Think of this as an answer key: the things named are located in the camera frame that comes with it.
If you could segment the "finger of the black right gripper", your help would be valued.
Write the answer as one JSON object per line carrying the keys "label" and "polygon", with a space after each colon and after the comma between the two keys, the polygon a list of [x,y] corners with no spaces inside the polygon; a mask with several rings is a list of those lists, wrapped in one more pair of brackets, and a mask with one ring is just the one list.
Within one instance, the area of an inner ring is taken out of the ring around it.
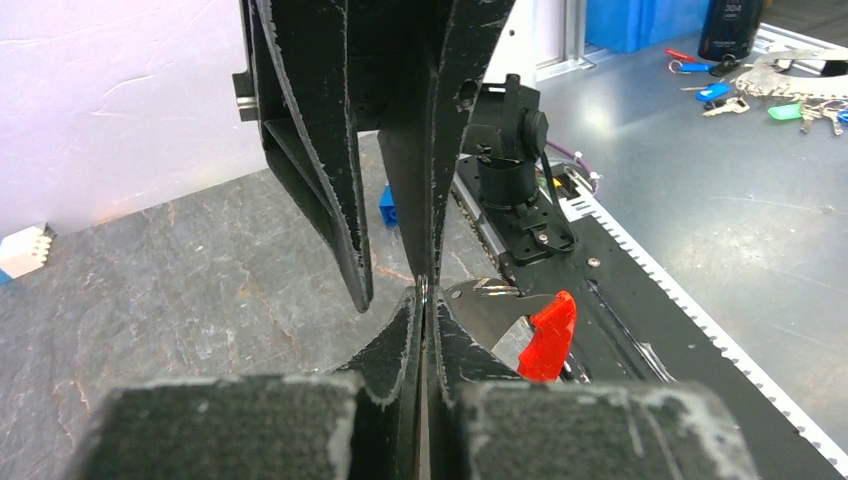
{"label": "finger of the black right gripper", "polygon": [[373,299],[345,1],[245,1],[248,75],[268,166],[334,256],[358,312]]}
{"label": "finger of the black right gripper", "polygon": [[447,200],[482,81],[514,4],[418,1],[378,140],[410,270],[440,278]]}

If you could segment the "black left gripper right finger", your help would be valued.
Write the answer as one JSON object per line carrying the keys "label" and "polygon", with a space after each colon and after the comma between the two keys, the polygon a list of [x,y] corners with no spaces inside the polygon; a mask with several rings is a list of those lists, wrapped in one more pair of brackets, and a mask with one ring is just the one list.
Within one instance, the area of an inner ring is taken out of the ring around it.
{"label": "black left gripper right finger", "polygon": [[426,327],[435,479],[755,479],[730,411],[691,383],[536,383],[476,342],[442,290]]}

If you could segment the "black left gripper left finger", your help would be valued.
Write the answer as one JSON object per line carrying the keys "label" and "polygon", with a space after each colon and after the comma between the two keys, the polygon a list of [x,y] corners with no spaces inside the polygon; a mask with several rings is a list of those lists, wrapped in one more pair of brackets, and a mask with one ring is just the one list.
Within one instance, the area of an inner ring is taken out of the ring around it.
{"label": "black left gripper left finger", "polygon": [[113,390],[70,479],[413,479],[422,301],[340,367],[312,374],[171,377]]}

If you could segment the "metal keyring tool red handle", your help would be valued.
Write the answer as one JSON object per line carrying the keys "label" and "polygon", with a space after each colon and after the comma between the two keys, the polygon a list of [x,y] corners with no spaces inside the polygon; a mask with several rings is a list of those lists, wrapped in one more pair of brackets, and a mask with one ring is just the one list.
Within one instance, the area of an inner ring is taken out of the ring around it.
{"label": "metal keyring tool red handle", "polygon": [[446,296],[457,322],[512,369],[535,333],[531,317],[554,301],[551,294],[525,295],[500,278],[467,280],[448,288]]}

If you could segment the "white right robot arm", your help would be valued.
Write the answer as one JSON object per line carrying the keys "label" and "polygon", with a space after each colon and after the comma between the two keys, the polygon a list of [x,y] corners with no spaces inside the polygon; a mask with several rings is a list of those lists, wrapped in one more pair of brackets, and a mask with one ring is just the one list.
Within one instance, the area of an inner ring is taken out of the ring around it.
{"label": "white right robot arm", "polygon": [[536,199],[547,121],[516,74],[484,80],[509,1],[244,1],[240,115],[330,248],[359,311],[373,299],[358,136],[374,131],[412,273],[440,277],[447,196],[461,155],[482,200]]}

